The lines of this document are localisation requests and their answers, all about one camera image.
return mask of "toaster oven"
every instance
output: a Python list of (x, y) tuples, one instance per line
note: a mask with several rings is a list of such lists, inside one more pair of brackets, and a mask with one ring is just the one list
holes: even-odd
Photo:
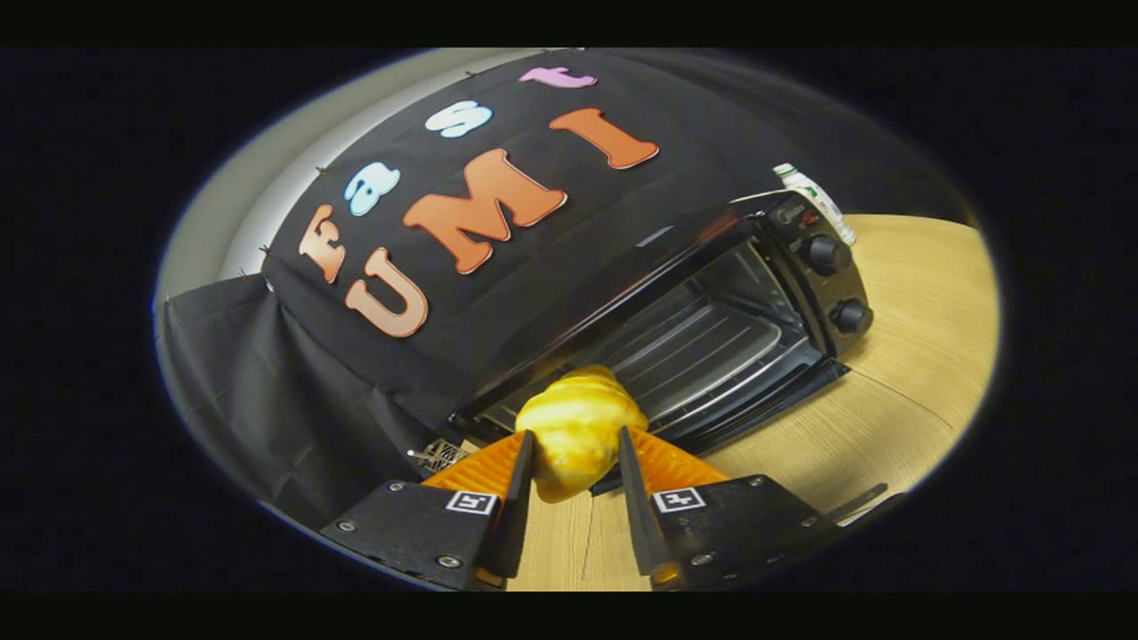
[[(794, 190), (676, 216), (506, 345), (451, 426), (486, 445), (569, 370), (601, 363), (649, 432), (706, 453), (848, 371), (873, 321), (850, 248)], [(620, 484), (615, 469), (593, 487)]]

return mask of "croissant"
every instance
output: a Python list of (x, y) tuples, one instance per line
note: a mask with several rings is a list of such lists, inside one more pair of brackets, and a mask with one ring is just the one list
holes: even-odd
[(648, 418), (600, 364), (566, 374), (529, 399), (514, 421), (534, 432), (534, 482), (545, 502), (593, 486), (617, 463), (620, 428), (648, 430)]

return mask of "black knob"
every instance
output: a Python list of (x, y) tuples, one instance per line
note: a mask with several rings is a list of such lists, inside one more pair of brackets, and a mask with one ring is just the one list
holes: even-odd
[(817, 236), (806, 248), (806, 262), (823, 276), (833, 276), (849, 269), (853, 255), (846, 243), (830, 236)]
[(848, 300), (834, 309), (831, 317), (843, 334), (861, 334), (873, 325), (873, 310), (860, 301)]

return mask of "wooden table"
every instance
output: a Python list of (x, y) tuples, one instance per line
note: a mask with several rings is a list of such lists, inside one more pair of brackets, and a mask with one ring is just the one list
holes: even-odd
[[(926, 218), (849, 215), (874, 325), (851, 371), (764, 428), (707, 456), (762, 473), (820, 511), (877, 483), (910, 490), (967, 428), (999, 337), (991, 260), (976, 230)], [(546, 504), (531, 492), (510, 591), (649, 591), (636, 571), (622, 490)]]

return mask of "bottle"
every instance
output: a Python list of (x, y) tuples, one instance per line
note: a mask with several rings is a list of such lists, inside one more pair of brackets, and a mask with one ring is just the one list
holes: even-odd
[(822, 187), (817, 184), (814, 180), (810, 180), (802, 172), (794, 167), (792, 164), (780, 164), (774, 169), (775, 175), (782, 179), (783, 184), (787, 189), (794, 189), (806, 196), (815, 206), (818, 207), (818, 212), (826, 216), (830, 224), (838, 231), (841, 236), (842, 241), (848, 246), (853, 246), (857, 241), (857, 236), (853, 235), (853, 230), (849, 228), (849, 224), (842, 220), (842, 212), (838, 208), (838, 204), (834, 203), (833, 198), (826, 194)]

